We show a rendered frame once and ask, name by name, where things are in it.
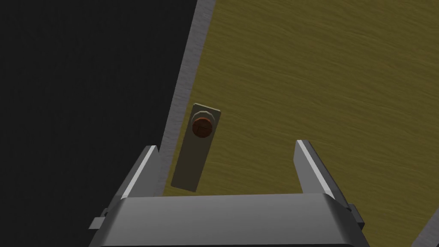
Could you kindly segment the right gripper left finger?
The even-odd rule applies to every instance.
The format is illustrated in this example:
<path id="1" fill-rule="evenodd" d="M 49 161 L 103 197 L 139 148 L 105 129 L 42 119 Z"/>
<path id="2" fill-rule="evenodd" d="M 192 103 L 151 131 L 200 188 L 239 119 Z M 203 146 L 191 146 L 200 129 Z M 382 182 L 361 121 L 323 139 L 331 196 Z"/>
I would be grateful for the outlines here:
<path id="1" fill-rule="evenodd" d="M 161 162 L 158 148 L 156 145 L 152 145 L 141 159 L 134 175 L 129 179 L 121 198 L 153 197 L 158 184 L 160 170 Z"/>

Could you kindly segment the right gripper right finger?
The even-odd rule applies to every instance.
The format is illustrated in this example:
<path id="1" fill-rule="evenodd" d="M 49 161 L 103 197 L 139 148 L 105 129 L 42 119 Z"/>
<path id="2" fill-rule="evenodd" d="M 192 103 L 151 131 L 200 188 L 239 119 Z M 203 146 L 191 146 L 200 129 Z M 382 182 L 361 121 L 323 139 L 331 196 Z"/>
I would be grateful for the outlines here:
<path id="1" fill-rule="evenodd" d="M 324 193 L 337 202 L 345 197 L 308 140 L 297 140 L 293 162 L 303 193 Z"/>

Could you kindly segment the red-brown round door knob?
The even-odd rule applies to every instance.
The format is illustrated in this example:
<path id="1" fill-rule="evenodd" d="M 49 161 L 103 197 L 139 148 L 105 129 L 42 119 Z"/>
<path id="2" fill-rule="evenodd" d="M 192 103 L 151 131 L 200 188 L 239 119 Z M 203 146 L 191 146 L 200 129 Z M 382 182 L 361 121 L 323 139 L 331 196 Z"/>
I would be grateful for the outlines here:
<path id="1" fill-rule="evenodd" d="M 192 131 L 195 136 L 199 138 L 206 138 L 211 135 L 213 131 L 213 124 L 208 118 L 199 117 L 194 120 L 192 124 Z"/>

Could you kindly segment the olive wooden door leaf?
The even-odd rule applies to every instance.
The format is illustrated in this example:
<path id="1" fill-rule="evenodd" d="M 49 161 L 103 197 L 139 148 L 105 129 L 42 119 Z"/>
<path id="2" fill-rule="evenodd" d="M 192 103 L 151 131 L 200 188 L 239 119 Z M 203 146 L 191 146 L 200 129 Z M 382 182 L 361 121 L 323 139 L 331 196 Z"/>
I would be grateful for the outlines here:
<path id="1" fill-rule="evenodd" d="M 299 193 L 307 139 L 371 247 L 439 206 L 439 0 L 216 0 L 194 103 L 221 111 L 198 196 Z"/>

